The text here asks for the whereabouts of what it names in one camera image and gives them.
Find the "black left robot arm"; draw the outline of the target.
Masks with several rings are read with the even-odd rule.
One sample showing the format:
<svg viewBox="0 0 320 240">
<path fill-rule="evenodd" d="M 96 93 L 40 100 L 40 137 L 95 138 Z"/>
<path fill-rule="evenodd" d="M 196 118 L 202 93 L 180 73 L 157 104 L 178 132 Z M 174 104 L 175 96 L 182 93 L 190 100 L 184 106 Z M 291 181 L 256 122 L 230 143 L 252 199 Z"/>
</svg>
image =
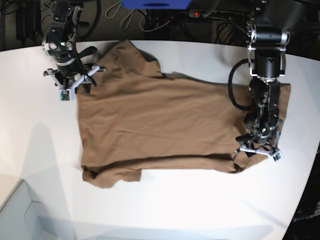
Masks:
<svg viewBox="0 0 320 240">
<path fill-rule="evenodd" d="M 232 104 L 246 111 L 246 133 L 238 136 L 237 153 L 248 157 L 263 155 L 278 161 L 282 153 L 280 138 L 280 94 L 278 78 L 285 75 L 286 49 L 290 42 L 290 29 L 303 17 L 310 6 L 309 0 L 254 0 L 247 20 L 248 57 L 239 61 L 228 77 L 228 95 Z M 241 65 L 249 66 L 251 103 L 243 106 L 233 94 L 233 76 Z"/>
</svg>

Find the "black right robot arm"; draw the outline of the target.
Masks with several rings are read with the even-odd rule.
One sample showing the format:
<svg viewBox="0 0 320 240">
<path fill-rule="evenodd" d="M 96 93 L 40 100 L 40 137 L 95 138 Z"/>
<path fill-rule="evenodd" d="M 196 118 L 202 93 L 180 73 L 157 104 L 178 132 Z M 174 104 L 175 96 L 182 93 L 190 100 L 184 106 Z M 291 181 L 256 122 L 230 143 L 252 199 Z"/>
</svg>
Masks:
<svg viewBox="0 0 320 240">
<path fill-rule="evenodd" d="M 55 0 L 53 2 L 50 23 L 47 33 L 42 39 L 42 49 L 56 65 L 56 69 L 48 68 L 44 76 L 53 79 L 58 87 L 60 101 L 72 101 L 76 98 L 79 86 L 83 86 L 86 94 L 90 93 L 91 86 L 97 83 L 93 75 L 107 69 L 94 63 L 83 63 L 82 58 L 94 55 L 97 48 L 89 46 L 78 52 L 76 47 L 78 30 L 90 28 L 88 33 L 96 28 L 101 14 L 101 2 L 96 1 L 97 11 L 94 22 L 80 21 L 85 0 Z"/>
</svg>

